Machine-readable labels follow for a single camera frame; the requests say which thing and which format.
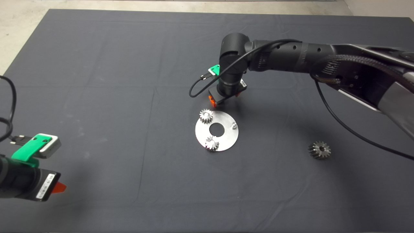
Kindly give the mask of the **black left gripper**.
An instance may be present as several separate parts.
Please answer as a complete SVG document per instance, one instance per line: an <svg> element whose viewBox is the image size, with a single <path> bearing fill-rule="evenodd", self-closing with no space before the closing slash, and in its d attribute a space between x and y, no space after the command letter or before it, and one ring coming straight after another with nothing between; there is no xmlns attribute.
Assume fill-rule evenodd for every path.
<svg viewBox="0 0 414 233"><path fill-rule="evenodd" d="M35 182L35 188L32 191L32 197L36 202L46 202L51 194L62 193L67 186L61 182L61 173L46 169L39 169L38 178Z"/></svg>

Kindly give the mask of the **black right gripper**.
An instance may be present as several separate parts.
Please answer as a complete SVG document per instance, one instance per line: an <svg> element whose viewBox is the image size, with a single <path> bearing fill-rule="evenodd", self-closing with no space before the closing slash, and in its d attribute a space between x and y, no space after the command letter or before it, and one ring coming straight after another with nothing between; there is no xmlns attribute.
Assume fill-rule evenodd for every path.
<svg viewBox="0 0 414 233"><path fill-rule="evenodd" d="M224 101L231 97L238 97L243 91L247 89L247 84L244 82L243 79L240 80L240 82L234 86L235 87L235 93L234 94L222 94L219 92L218 89L219 84L215 85L214 87L209 88L209 101L212 105L212 107L216 107L217 105L222 104Z"/></svg>

